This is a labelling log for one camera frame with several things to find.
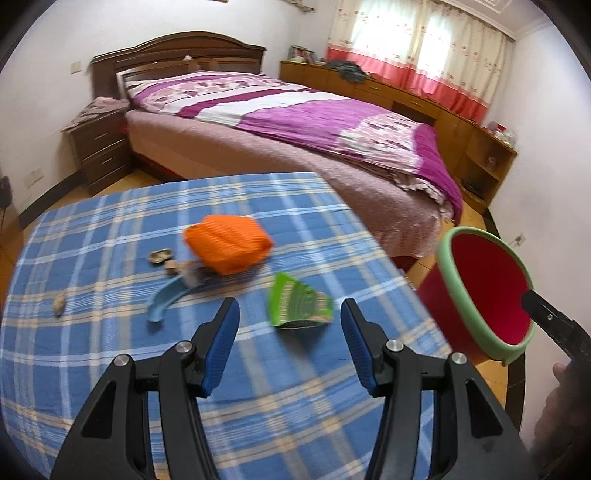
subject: purple blanket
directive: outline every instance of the purple blanket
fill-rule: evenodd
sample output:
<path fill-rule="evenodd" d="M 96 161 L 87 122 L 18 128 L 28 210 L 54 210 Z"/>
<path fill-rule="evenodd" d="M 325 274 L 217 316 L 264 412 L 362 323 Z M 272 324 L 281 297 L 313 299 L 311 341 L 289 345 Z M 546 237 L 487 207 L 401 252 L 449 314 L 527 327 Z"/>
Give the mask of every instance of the purple blanket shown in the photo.
<path fill-rule="evenodd" d="M 128 82 L 136 106 L 226 125 L 320 151 L 424 190 L 462 215 L 462 195 L 437 150 L 432 127 L 370 103 L 250 73 L 197 72 Z"/>

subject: metal screw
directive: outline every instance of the metal screw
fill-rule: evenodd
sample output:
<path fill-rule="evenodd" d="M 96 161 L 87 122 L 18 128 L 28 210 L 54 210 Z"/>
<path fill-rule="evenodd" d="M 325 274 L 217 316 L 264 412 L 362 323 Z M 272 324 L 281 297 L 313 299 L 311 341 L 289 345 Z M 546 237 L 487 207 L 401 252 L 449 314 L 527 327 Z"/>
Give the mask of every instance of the metal screw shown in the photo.
<path fill-rule="evenodd" d="M 401 352 L 404 344 L 400 340 L 388 340 L 386 342 L 386 348 L 391 352 Z"/>
<path fill-rule="evenodd" d="M 129 363 L 129 355 L 125 355 L 124 353 L 122 353 L 121 355 L 117 355 L 115 357 L 114 363 L 118 367 L 123 367 L 124 365 L 127 365 Z"/>
<path fill-rule="evenodd" d="M 187 353 L 191 348 L 193 348 L 193 344 L 188 340 L 183 340 L 182 342 L 177 343 L 174 347 L 178 353 Z"/>
<path fill-rule="evenodd" d="M 461 352 L 455 352 L 452 354 L 452 362 L 456 365 L 465 365 L 467 361 L 468 359 L 466 358 L 466 355 Z"/>

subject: curtain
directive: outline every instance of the curtain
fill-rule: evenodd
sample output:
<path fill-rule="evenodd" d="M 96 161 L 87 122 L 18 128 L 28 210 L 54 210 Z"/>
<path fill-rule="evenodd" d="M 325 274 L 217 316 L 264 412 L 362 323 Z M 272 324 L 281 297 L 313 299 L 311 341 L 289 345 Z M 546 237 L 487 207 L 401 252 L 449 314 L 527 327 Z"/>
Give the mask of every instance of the curtain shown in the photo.
<path fill-rule="evenodd" d="M 342 0 L 327 58 L 482 122 L 512 44 L 500 31 L 433 0 Z"/>

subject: red bucket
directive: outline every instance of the red bucket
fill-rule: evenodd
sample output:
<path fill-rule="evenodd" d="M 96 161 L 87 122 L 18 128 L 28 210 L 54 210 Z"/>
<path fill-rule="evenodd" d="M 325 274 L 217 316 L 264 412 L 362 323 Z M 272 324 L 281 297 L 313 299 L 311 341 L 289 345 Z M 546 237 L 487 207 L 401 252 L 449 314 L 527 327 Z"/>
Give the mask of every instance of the red bucket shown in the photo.
<path fill-rule="evenodd" d="M 525 265 L 507 244 L 458 227 L 441 240 L 437 264 L 417 293 L 455 351 L 474 364 L 493 359 L 508 365 L 534 334 L 521 308 L 521 296 L 532 289 Z"/>

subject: orange bag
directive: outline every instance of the orange bag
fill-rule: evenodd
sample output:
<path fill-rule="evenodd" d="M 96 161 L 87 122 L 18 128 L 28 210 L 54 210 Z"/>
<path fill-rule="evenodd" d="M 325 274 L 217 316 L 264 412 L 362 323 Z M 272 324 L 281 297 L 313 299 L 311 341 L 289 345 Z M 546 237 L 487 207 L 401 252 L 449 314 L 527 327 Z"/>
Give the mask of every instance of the orange bag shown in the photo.
<path fill-rule="evenodd" d="M 220 275 L 244 272 L 266 259 L 273 241 L 255 219 L 208 215 L 184 232 L 184 240 L 203 265 Z"/>

